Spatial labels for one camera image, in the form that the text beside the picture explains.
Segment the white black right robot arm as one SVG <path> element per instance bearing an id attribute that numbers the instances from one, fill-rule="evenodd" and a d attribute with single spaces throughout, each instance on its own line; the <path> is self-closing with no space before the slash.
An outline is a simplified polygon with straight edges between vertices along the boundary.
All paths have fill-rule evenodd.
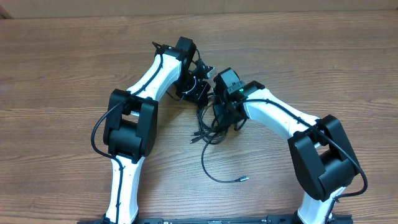
<path id="1" fill-rule="evenodd" d="M 266 223 L 352 223 L 351 215 L 332 210 L 361 172 L 340 121 L 303 113 L 275 97 L 259 82 L 244 83 L 231 69 L 214 77 L 214 114 L 222 128 L 242 120 L 262 123 L 289 145 L 296 178 L 303 188 L 301 206 L 287 215 L 268 215 Z"/>

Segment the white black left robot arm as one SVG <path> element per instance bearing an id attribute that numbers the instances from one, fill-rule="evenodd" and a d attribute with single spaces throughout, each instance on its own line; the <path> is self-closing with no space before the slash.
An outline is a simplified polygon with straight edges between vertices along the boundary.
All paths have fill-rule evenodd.
<path id="1" fill-rule="evenodd" d="M 192 39 L 180 37 L 176 46 L 155 44 L 154 62 L 127 90 L 115 89 L 104 117 L 103 142 L 113 167 L 109 207 L 102 223 L 136 223 L 137 191 L 144 159 L 157 135 L 159 101 L 174 86 L 179 100 L 204 106 L 207 83 L 214 68 L 202 59 Z"/>

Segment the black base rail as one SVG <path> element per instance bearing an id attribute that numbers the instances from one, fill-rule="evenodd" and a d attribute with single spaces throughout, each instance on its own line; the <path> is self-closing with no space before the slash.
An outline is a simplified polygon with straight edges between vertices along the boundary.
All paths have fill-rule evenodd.
<path id="1" fill-rule="evenodd" d="M 93 221 L 80 221 L 78 224 L 100 224 L 112 223 L 105 218 Z M 169 219 L 162 218 L 140 218 L 132 223 L 137 224 L 293 224 L 302 223 L 296 214 L 294 215 L 268 215 L 266 217 L 246 218 L 190 218 L 190 219 Z M 331 224 L 353 224 L 352 215 L 332 215 L 328 223 Z"/>

